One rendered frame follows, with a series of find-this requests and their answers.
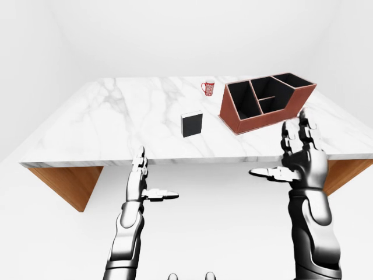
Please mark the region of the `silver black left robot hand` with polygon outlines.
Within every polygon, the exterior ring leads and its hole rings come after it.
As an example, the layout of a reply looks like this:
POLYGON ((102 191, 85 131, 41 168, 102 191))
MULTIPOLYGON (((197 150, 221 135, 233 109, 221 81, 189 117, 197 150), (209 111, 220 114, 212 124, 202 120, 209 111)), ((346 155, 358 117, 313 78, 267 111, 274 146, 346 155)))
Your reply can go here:
POLYGON ((132 170, 126 185, 126 202, 143 202, 171 200, 179 197, 177 192, 160 189, 147 189, 146 178, 148 175, 148 160, 145 156, 145 148, 141 146, 138 154, 132 161, 132 170))

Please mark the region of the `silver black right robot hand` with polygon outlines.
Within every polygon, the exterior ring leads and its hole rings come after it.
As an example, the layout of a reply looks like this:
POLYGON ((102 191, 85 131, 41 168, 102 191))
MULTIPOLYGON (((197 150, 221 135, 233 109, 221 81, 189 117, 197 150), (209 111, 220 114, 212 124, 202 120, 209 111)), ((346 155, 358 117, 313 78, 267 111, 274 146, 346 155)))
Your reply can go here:
POLYGON ((254 168, 249 174, 269 181, 288 182, 293 189, 323 189, 328 174, 328 157, 321 147, 321 134, 308 108, 298 116, 298 128, 291 120, 281 128, 281 166, 254 168))

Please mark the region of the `red-brown desk caddy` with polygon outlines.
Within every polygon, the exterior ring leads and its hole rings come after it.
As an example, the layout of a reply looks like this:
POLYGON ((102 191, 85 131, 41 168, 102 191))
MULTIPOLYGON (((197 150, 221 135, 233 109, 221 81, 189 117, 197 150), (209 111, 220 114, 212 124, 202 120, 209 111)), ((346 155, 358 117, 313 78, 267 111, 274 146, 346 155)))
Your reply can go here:
POLYGON ((236 135, 298 115, 316 83, 292 73, 225 85, 219 117, 236 135))

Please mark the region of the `black book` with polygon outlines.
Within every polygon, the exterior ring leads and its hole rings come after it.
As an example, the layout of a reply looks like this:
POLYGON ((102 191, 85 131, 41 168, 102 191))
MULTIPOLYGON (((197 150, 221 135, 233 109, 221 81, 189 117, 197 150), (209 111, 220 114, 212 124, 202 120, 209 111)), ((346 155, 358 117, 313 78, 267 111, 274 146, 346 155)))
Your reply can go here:
POLYGON ((181 133, 182 136, 188 137, 191 135, 200 134, 202 130, 203 113, 195 111, 181 115, 181 133))

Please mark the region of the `wooden table leg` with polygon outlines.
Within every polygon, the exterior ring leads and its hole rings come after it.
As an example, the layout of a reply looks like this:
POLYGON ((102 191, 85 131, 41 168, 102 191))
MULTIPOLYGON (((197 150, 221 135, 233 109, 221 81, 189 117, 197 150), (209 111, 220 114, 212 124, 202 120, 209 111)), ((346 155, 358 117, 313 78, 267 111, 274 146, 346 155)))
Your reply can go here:
POLYGON ((328 160, 329 170, 324 192, 331 195, 372 164, 373 159, 328 160))
POLYGON ((83 212, 103 166, 29 168, 77 211, 83 212))

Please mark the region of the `red patterned mug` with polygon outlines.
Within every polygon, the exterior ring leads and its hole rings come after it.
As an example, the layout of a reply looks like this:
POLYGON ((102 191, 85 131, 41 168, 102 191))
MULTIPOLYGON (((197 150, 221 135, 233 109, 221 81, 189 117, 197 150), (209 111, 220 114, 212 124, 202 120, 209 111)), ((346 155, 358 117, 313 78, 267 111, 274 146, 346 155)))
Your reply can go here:
POLYGON ((201 84, 201 89, 206 96, 212 96, 214 91, 215 81, 213 79, 207 79, 201 84))

